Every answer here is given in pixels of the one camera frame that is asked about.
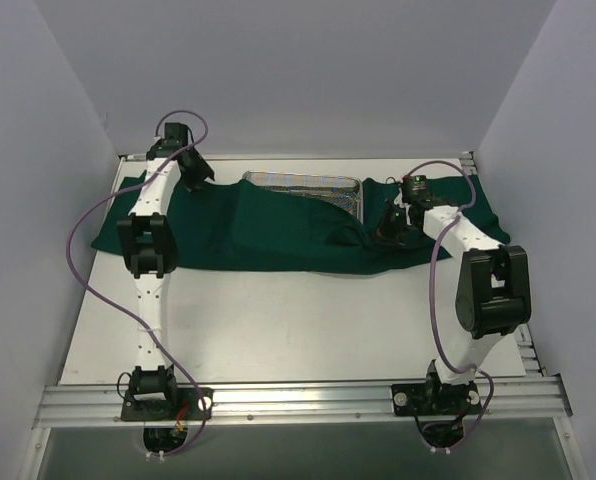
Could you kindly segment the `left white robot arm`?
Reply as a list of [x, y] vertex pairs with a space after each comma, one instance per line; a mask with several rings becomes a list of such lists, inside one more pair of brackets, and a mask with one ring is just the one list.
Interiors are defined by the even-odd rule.
[[177, 369], [165, 352], [166, 297], [178, 266], [178, 248], [167, 219], [175, 186], [193, 191], [214, 172], [192, 144], [159, 137], [147, 153], [144, 184], [129, 213], [117, 221], [126, 269], [138, 301], [136, 364], [130, 374], [128, 401], [157, 419], [172, 417], [180, 405]]

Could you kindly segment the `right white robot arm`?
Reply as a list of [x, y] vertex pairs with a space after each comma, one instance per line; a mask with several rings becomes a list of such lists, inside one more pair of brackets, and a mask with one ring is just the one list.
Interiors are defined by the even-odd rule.
[[[376, 231], [389, 245], [409, 247], [416, 235], [434, 241], [429, 271], [429, 311], [438, 358], [430, 366], [437, 376], [422, 388], [433, 412], [447, 411], [458, 400], [456, 386], [475, 379], [483, 363], [506, 337], [531, 317], [528, 257], [519, 246], [504, 245], [475, 226], [459, 207], [401, 206], [388, 201]], [[436, 312], [437, 259], [440, 250], [460, 262], [455, 317], [462, 332], [448, 344], [440, 335]]]

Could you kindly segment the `dark green surgical cloth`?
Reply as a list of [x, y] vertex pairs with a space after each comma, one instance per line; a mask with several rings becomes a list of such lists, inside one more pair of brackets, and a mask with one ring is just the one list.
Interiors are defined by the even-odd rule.
[[362, 183], [361, 219], [314, 198], [264, 190], [241, 180], [190, 192], [177, 184], [167, 219], [182, 268], [216, 271], [307, 271], [374, 275], [429, 262], [434, 242], [416, 237], [411, 249], [377, 242], [392, 184]]

